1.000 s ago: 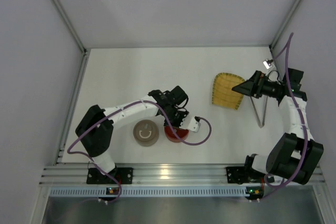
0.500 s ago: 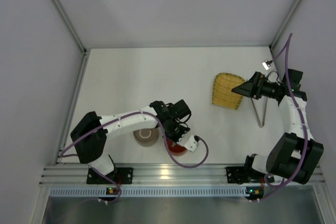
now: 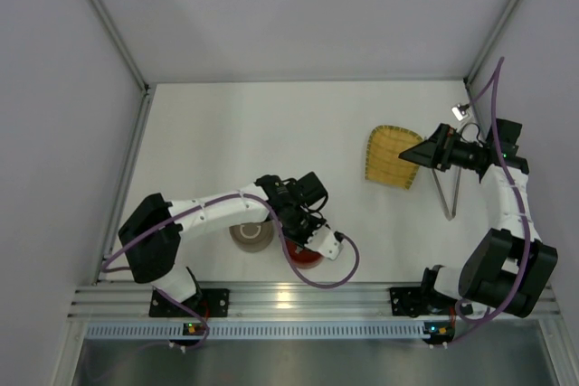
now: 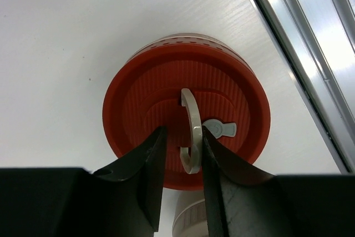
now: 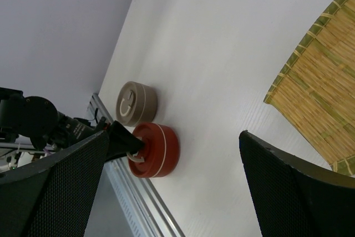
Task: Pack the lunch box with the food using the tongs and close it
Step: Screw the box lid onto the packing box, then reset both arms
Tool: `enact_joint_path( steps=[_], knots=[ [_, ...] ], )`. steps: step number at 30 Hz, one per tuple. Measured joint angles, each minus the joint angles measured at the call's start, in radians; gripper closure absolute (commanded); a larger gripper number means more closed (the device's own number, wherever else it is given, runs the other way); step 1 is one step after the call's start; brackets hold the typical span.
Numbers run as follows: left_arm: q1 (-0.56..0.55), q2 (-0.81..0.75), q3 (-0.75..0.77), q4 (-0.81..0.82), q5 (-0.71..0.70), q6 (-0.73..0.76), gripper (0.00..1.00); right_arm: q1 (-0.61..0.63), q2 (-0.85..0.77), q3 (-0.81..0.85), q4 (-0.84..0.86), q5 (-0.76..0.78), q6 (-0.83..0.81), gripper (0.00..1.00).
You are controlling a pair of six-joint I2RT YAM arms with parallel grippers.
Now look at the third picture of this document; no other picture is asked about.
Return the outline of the red round lid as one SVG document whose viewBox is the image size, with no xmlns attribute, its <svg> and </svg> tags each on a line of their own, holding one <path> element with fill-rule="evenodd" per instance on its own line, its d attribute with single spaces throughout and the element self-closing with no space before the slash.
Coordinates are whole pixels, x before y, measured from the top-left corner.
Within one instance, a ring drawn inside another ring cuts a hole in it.
<svg viewBox="0 0 579 386">
<path fill-rule="evenodd" d="M 319 253 L 309 249 L 302 248 L 299 245 L 292 242 L 291 240 L 286 241 L 286 246 L 289 252 L 291 262 L 295 258 L 311 259 L 315 257 L 322 257 L 324 259 L 324 257 Z"/>
</svg>

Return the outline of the red-banded steel bowl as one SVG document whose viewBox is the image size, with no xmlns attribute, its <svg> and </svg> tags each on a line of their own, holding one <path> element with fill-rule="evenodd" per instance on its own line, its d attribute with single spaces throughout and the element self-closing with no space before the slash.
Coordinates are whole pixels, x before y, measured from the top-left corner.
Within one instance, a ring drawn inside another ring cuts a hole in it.
<svg viewBox="0 0 579 386">
<path fill-rule="evenodd" d="M 322 257 L 315 257 L 311 259 L 295 258 L 292 260 L 292 264 L 298 269 L 312 269 L 320 265 L 322 261 Z"/>
</svg>

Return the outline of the beige-banded steel bowl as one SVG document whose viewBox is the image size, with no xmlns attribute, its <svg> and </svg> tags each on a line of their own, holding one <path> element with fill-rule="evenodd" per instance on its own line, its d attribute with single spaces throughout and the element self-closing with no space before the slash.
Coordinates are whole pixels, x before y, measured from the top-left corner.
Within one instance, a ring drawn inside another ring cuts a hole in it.
<svg viewBox="0 0 579 386">
<path fill-rule="evenodd" d="M 233 240 L 233 243 L 237 248 L 239 248 L 241 251 L 244 251 L 247 253 L 257 253 L 257 252 L 263 251 L 270 246 L 271 242 L 272 242 L 272 239 L 266 239 L 266 240 L 246 240 L 246 239 L 237 240 L 237 239 L 234 239 Z"/>
</svg>

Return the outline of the brown round lid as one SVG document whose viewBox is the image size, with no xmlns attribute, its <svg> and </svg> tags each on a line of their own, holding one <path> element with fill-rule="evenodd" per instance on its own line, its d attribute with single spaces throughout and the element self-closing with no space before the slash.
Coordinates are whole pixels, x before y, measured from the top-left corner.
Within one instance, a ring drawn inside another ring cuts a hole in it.
<svg viewBox="0 0 579 386">
<path fill-rule="evenodd" d="M 234 239 L 273 240 L 274 235 L 273 226 L 270 221 L 262 223 L 244 223 L 240 225 L 234 225 L 229 228 L 229 232 L 232 240 Z"/>
</svg>

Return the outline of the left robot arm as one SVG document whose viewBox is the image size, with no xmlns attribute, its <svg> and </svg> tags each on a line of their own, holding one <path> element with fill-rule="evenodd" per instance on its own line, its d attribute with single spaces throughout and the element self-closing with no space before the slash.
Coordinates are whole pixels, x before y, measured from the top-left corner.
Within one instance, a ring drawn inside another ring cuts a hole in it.
<svg viewBox="0 0 579 386">
<path fill-rule="evenodd" d="M 187 269 L 176 269 L 179 248 L 206 233 L 246 223 L 263 223 L 274 213 L 281 233 L 303 249 L 335 259 L 340 247 L 327 221 L 310 206 L 327 199 L 327 190 L 310 172 L 296 180 L 264 175 L 239 191 L 198 200 L 169 201 L 147 196 L 119 229 L 128 266 L 138 284 L 157 285 L 182 302 L 198 286 Z"/>
</svg>

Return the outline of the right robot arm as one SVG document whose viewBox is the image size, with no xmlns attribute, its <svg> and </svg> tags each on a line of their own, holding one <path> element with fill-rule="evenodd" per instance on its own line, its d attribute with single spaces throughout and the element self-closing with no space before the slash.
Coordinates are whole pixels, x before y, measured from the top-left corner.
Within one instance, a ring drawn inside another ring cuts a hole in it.
<svg viewBox="0 0 579 386">
<path fill-rule="evenodd" d="M 444 172 L 453 166 L 479 177 L 489 230 L 462 268 L 435 265 L 422 275 L 422 304 L 436 312 L 461 299 L 524 318 L 534 309 L 558 261 L 534 227 L 527 200 L 529 168 L 517 155 L 521 124 L 498 119 L 483 143 L 467 142 L 448 124 L 400 153 L 404 161 Z"/>
</svg>

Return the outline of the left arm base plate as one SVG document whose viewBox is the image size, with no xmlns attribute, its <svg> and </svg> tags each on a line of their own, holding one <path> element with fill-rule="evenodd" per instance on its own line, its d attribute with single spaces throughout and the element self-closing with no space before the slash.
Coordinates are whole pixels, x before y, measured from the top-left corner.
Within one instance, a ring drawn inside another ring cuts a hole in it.
<svg viewBox="0 0 579 386">
<path fill-rule="evenodd" d="M 204 318 L 223 318 L 228 316 L 229 296 L 230 290 L 227 288 L 206 288 L 183 301 L 182 305 Z M 191 317 L 186 310 L 168 301 L 156 289 L 152 292 L 148 315 L 159 318 Z"/>
</svg>

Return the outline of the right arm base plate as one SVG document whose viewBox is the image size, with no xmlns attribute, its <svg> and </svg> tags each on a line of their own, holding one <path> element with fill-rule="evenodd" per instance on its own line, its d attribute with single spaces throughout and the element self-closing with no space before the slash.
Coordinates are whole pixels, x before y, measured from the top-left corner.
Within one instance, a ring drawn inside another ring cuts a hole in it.
<svg viewBox="0 0 579 386">
<path fill-rule="evenodd" d="M 394 316 L 449 315 L 457 303 L 456 298 L 421 287 L 390 287 L 388 292 Z"/>
</svg>

